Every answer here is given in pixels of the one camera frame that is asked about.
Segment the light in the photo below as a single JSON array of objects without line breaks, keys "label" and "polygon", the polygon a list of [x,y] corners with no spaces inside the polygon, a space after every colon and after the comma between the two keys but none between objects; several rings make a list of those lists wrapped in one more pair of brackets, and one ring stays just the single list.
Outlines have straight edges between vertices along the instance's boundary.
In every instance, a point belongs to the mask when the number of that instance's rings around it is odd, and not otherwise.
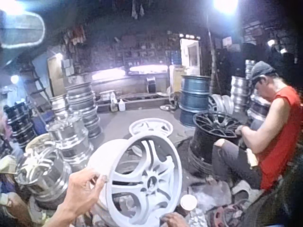
[{"label": "light", "polygon": [[61,53],[57,53],[55,55],[55,57],[57,58],[58,61],[62,61],[63,60],[63,55]]},{"label": "light", "polygon": [[125,76],[125,70],[122,69],[109,69],[98,72],[92,76],[93,80],[105,79],[105,78],[120,78]]},{"label": "light", "polygon": [[10,81],[13,83],[13,84],[17,84],[18,81],[19,81],[19,76],[18,75],[13,75],[10,77]]},{"label": "light", "polygon": [[24,12],[20,2],[15,0],[0,0],[0,9],[9,15],[20,15]]},{"label": "light", "polygon": [[267,42],[267,44],[272,47],[273,45],[275,45],[276,41],[274,39],[271,39]]},{"label": "light", "polygon": [[163,72],[167,72],[168,66],[167,65],[141,65],[141,66],[131,67],[129,70],[131,72],[140,72],[142,74],[163,73]]},{"label": "light", "polygon": [[280,52],[281,54],[287,53],[287,49],[283,48]]},{"label": "light", "polygon": [[233,14],[238,6],[238,0],[214,0],[214,8],[221,13]]}]

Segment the man's arm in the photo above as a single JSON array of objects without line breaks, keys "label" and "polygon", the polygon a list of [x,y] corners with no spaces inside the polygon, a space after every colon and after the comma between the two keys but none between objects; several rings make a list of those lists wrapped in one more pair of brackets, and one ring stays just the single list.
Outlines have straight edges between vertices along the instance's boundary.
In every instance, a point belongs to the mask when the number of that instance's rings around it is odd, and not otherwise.
[{"label": "man's arm", "polygon": [[242,137],[246,146],[254,154],[265,150],[287,122],[289,113],[290,105],[288,101],[284,98],[275,99],[270,106],[264,123],[257,131],[253,131],[247,126],[242,128]]}]

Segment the wheel center cap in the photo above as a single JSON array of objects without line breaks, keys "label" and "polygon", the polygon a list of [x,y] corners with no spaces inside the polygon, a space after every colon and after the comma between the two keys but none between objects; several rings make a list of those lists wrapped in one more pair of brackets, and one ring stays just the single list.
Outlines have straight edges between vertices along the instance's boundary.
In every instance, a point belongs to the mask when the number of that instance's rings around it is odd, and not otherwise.
[{"label": "wheel center cap", "polygon": [[153,190],[157,184],[157,178],[155,176],[152,176],[147,181],[147,188],[148,190]]}]

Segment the red object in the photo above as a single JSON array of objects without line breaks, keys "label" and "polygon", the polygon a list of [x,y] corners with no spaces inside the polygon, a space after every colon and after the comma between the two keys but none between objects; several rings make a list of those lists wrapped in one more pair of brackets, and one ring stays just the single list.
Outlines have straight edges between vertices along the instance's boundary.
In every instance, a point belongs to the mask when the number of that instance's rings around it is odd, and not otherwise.
[{"label": "red object", "polygon": [[297,92],[287,86],[277,92],[276,98],[284,98],[290,105],[288,121],[269,146],[257,155],[262,170],[261,189],[269,189],[286,168],[294,155],[300,133],[301,107]]}]

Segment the plastic bottle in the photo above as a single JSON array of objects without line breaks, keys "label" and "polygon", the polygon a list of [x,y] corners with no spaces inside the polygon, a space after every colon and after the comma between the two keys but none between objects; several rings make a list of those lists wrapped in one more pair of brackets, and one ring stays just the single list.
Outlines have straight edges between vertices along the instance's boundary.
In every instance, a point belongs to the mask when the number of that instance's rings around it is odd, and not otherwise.
[{"label": "plastic bottle", "polygon": [[117,105],[117,100],[114,92],[110,94],[110,110],[112,112],[118,111],[118,105]]},{"label": "plastic bottle", "polygon": [[119,111],[125,111],[125,102],[120,98]]}]

